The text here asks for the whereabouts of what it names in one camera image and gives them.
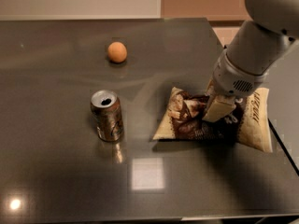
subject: crumpled snack bag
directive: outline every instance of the crumpled snack bag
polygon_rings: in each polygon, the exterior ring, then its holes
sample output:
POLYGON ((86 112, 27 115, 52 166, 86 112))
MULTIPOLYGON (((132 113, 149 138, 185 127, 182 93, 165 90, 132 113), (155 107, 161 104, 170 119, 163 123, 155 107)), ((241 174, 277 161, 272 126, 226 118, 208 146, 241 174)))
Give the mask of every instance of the crumpled snack bag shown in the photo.
POLYGON ((236 102, 231 114, 211 123, 202 120, 208 96, 192 96, 174 87, 153 139, 231 140, 272 152, 267 96, 268 89, 260 88, 250 97, 236 102))

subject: bright light spot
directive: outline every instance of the bright light spot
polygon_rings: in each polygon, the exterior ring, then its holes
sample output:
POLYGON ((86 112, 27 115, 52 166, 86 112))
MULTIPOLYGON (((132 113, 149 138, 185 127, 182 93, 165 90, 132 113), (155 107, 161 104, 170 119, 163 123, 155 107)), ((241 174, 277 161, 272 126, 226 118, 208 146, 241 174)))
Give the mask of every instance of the bright light spot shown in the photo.
POLYGON ((133 190, 164 189, 163 159, 133 159, 132 188, 133 190))
POLYGON ((17 210, 21 207, 21 201, 19 199, 14 199, 10 203, 10 209, 17 210))

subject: white wall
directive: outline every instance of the white wall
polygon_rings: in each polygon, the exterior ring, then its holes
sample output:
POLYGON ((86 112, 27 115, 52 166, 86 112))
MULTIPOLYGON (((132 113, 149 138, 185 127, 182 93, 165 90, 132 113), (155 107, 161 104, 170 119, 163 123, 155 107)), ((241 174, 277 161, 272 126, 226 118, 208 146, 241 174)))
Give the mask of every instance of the white wall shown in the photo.
POLYGON ((160 17, 161 0, 0 0, 0 20, 160 17))

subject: can lid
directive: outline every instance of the can lid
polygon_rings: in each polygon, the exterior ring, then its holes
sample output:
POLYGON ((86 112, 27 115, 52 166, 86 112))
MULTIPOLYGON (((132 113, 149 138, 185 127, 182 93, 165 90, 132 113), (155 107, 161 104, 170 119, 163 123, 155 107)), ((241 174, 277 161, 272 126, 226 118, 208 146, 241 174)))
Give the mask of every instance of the can lid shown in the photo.
POLYGON ((108 108, 116 102, 117 98, 118 96, 115 92, 102 90, 93 95, 92 104, 95 107, 108 108))

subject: gray tabletop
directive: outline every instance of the gray tabletop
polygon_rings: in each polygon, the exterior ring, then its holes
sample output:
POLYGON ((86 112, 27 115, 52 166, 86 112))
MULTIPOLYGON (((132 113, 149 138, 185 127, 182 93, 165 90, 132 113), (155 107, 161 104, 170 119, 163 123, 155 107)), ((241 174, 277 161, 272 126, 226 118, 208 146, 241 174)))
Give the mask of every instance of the gray tabletop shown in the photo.
POLYGON ((0 37, 1 223, 299 213, 299 178, 279 144, 265 154, 151 140, 173 86, 206 87, 222 51, 206 19, 3 21, 0 37), (107 59, 117 40, 123 65, 107 59), (90 111, 104 89, 121 99, 124 137, 113 145, 90 111))

